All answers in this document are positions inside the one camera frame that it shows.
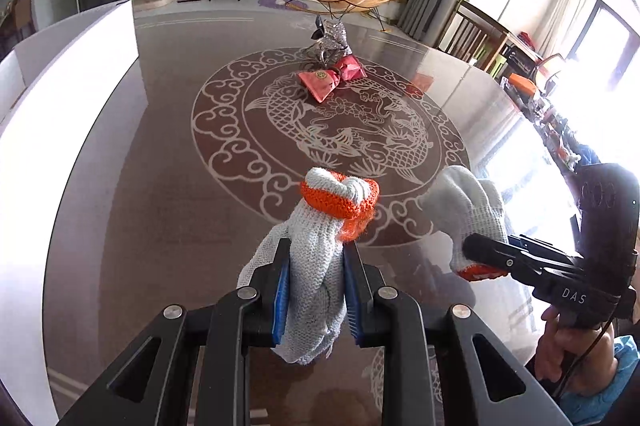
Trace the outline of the person's right hand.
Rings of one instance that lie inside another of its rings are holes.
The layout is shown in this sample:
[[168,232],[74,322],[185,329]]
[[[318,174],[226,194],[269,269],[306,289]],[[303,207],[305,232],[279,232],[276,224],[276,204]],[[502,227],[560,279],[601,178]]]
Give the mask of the person's right hand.
[[558,383],[565,356],[574,354],[575,360],[582,358],[582,363],[574,368],[565,389],[585,397],[599,394],[611,384],[617,370],[614,326],[610,324],[606,330],[560,328],[559,315],[559,310],[552,306],[541,315],[546,325],[536,348],[536,379]]

